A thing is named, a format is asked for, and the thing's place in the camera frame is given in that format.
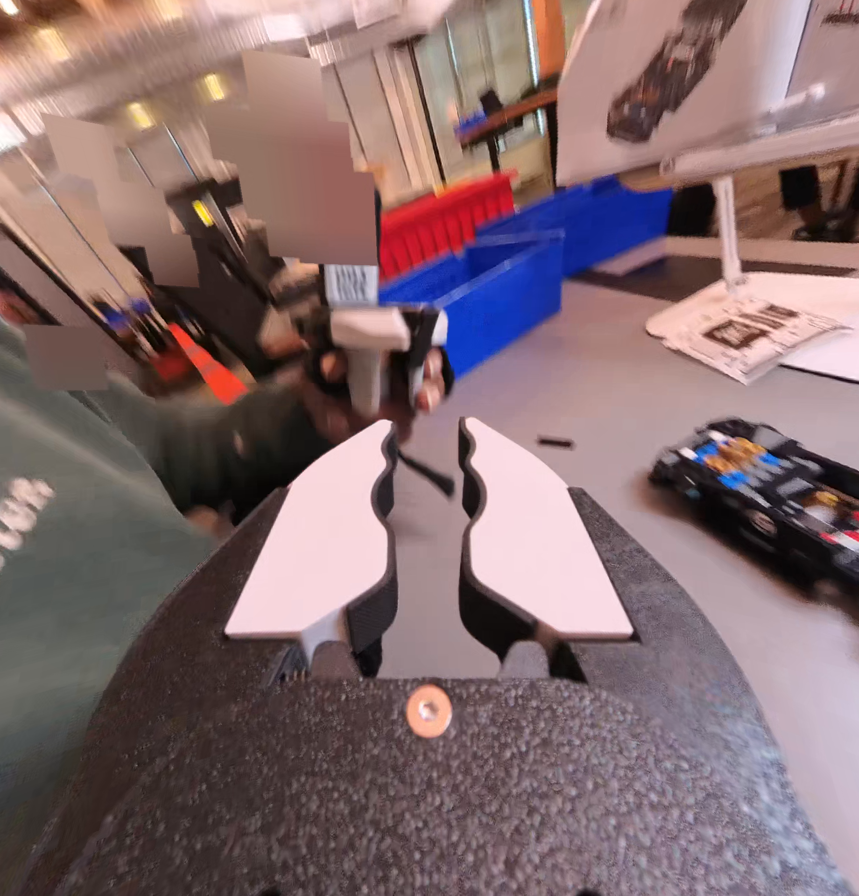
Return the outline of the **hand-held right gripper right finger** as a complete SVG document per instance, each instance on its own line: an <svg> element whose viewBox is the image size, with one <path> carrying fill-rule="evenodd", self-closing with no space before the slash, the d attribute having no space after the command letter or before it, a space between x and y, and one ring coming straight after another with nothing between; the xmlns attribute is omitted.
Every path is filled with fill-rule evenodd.
<svg viewBox="0 0 859 896"><path fill-rule="evenodd" d="M535 644L551 673L578 673L573 644L629 644L635 627L567 483L477 418L458 422L463 534L458 609L505 664Z"/></svg>

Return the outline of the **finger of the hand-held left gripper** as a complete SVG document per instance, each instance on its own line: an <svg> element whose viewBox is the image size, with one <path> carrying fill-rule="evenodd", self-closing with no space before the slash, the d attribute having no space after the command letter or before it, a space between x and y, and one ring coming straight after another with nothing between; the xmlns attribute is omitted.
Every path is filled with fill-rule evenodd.
<svg viewBox="0 0 859 896"><path fill-rule="evenodd" d="M347 350L347 384L353 412L365 420L381 417L387 395L387 353Z"/></svg>
<svg viewBox="0 0 859 896"><path fill-rule="evenodd" d="M413 347L404 360L405 393L412 409L417 409L423 388L427 358L435 351L433 346L426 348Z"/></svg>

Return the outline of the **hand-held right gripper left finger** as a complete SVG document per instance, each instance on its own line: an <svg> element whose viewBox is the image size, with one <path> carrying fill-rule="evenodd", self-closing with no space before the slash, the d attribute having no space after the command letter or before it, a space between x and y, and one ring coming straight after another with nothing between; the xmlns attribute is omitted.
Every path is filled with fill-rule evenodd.
<svg viewBox="0 0 859 896"><path fill-rule="evenodd" d="M394 535L397 448L381 420L308 466L286 490L224 627L235 641L293 641L311 665L325 643L359 657L398 609Z"/></svg>

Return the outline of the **blue plastic bin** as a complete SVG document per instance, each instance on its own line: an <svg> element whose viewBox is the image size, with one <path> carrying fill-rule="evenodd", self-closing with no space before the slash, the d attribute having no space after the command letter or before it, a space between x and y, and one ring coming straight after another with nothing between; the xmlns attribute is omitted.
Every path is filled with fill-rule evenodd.
<svg viewBox="0 0 859 896"><path fill-rule="evenodd" d="M558 314L564 239L560 229L480 238L382 284L379 303L443 310L461 379Z"/></svg>
<svg viewBox="0 0 859 896"><path fill-rule="evenodd" d="M505 233L562 233L562 276L584 273L666 234L672 191L637 192L617 178L559 190L500 222Z"/></svg>

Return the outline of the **lego car model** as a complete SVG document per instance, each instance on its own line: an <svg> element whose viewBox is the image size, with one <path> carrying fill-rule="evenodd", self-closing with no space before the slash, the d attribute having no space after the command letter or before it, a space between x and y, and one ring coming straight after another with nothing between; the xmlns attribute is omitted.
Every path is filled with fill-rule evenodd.
<svg viewBox="0 0 859 896"><path fill-rule="evenodd" d="M813 597L859 604L859 469L765 423L727 418L662 449L648 481L772 558Z"/></svg>

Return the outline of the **lego instruction booklet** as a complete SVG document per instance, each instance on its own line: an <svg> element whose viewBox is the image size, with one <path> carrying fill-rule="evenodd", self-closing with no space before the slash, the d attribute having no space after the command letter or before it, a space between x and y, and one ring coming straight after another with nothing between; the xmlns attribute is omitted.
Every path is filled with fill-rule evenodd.
<svg viewBox="0 0 859 896"><path fill-rule="evenodd" d="M859 1L595 2L558 84L558 185L859 111Z"/></svg>

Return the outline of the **lego sticker sheet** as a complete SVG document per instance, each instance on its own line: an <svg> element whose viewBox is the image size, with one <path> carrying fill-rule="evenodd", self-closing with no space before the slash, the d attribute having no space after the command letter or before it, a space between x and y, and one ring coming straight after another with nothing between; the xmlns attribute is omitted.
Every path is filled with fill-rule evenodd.
<svg viewBox="0 0 859 896"><path fill-rule="evenodd" d="M836 319L752 297L735 297L668 330L662 344L749 385L793 353L847 333Z"/></svg>

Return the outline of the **orange traffic cone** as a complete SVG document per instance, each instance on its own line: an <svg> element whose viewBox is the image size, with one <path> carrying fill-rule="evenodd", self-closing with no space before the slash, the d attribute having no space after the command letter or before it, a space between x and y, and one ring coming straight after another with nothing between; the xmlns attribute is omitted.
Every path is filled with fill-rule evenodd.
<svg viewBox="0 0 859 896"><path fill-rule="evenodd" d="M238 375L216 360L177 323L170 323L168 331L219 403L231 405L249 392L248 385Z"/></svg>

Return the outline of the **black monitor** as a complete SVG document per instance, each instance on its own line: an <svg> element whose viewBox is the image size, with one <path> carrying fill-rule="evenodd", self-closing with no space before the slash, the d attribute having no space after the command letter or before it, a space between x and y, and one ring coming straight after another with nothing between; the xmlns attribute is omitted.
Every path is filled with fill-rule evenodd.
<svg viewBox="0 0 859 896"><path fill-rule="evenodd" d="M200 290L239 326L259 331L272 304L266 271L279 262L247 241L239 180L183 185L166 203L192 241Z"/></svg>

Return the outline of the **red plastic bin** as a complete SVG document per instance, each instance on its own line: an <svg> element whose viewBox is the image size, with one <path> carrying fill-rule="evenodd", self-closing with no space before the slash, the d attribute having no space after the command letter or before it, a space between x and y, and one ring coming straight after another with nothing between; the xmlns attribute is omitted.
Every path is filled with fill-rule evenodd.
<svg viewBox="0 0 859 896"><path fill-rule="evenodd" d="M474 241L477 230L514 213L514 170L464 180L380 217L379 281L385 283Z"/></svg>

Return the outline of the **person's green garment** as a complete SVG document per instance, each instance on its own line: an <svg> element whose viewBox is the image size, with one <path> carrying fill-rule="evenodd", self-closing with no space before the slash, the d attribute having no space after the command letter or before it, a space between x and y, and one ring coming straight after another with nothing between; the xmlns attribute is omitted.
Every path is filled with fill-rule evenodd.
<svg viewBox="0 0 859 896"><path fill-rule="evenodd" d="M0 321L0 894L127 645L210 549L94 396L38 387Z"/></svg>

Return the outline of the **white stand rod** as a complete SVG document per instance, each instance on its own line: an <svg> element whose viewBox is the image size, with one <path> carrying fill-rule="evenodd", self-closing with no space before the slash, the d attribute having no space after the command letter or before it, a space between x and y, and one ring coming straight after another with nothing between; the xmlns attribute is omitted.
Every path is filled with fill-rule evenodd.
<svg viewBox="0 0 859 896"><path fill-rule="evenodd" d="M720 239L723 283L729 294L738 293L746 283L746 274L739 257L739 239L735 212L735 192L731 175L721 175L712 182L715 214Z"/></svg>

